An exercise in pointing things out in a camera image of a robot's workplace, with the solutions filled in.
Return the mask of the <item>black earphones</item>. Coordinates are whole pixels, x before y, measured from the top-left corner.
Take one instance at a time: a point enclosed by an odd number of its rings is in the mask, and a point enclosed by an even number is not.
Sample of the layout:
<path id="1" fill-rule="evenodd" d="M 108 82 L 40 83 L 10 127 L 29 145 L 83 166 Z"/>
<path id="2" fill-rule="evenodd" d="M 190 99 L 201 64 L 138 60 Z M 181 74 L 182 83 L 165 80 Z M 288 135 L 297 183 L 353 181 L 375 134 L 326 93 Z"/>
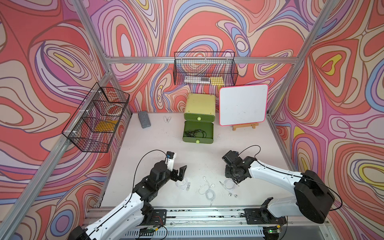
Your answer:
<path id="1" fill-rule="evenodd" d="M 203 130 L 193 130 L 192 131 L 192 136 L 194 138 L 196 138 L 198 134 L 202 135 L 201 138 L 205 138 L 207 136 L 207 133 L 205 131 L 203 131 Z"/>
<path id="2" fill-rule="evenodd" d="M 185 136 L 186 137 L 191 137 L 194 138 L 196 133 L 194 131 L 185 131 Z"/>

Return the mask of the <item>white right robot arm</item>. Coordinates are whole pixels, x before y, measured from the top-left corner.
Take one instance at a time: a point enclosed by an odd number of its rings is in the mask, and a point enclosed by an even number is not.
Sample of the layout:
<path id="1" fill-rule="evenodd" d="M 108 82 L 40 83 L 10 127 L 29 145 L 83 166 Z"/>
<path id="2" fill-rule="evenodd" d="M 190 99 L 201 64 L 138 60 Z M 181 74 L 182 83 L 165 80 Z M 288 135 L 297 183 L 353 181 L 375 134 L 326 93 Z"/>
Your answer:
<path id="1" fill-rule="evenodd" d="M 259 179 L 292 194 L 287 198 L 267 198 L 254 217 L 263 223 L 269 224 L 273 219 L 289 216 L 304 216 L 313 223 L 322 224 L 335 202 L 332 190 L 313 171 L 300 173 L 283 170 L 265 164 L 256 157 L 243 159 L 236 151 L 228 151 L 222 159 L 226 163 L 226 178 L 236 184 L 248 178 Z"/>

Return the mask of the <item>green top drawer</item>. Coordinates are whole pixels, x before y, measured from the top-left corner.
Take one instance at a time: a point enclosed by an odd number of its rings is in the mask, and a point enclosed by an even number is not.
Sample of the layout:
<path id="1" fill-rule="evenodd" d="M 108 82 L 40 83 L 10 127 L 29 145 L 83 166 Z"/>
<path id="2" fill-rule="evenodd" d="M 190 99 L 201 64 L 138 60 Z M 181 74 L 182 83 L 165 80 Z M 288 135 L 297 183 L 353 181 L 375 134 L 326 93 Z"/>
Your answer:
<path id="1" fill-rule="evenodd" d="M 213 123 L 215 121 L 215 115 L 201 114 L 201 113 L 184 113 L 186 121 Z"/>

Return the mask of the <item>green drawer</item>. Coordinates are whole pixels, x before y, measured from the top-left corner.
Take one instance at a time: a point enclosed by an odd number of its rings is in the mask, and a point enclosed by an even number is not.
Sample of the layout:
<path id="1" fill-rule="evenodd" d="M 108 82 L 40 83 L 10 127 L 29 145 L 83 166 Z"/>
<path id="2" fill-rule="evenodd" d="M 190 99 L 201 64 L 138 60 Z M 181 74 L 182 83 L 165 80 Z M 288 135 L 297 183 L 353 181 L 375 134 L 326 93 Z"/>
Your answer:
<path id="1" fill-rule="evenodd" d="M 201 134 L 198 134 L 196 138 L 186 137 L 185 131 L 203 130 L 207 133 L 205 138 L 201 138 Z M 195 144 L 212 144 L 214 142 L 214 124 L 204 122 L 185 121 L 183 141 L 186 143 Z"/>
<path id="2" fill-rule="evenodd" d="M 186 121 L 213 123 L 215 121 L 215 115 L 201 114 L 201 113 L 184 113 Z"/>

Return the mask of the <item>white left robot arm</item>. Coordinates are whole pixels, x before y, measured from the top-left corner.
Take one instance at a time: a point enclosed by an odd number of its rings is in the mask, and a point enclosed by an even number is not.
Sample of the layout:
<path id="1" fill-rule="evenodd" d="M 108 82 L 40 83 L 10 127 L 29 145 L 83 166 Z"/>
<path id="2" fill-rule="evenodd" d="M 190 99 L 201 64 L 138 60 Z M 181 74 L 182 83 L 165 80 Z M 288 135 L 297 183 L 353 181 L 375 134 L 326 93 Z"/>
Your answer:
<path id="1" fill-rule="evenodd" d="M 170 169 L 165 160 L 154 165 L 150 174 L 137 183 L 131 194 L 99 220 L 73 229 L 69 240 L 118 240 L 125 233 L 145 222 L 153 212 L 150 202 L 168 181 L 182 181 L 187 166 Z"/>

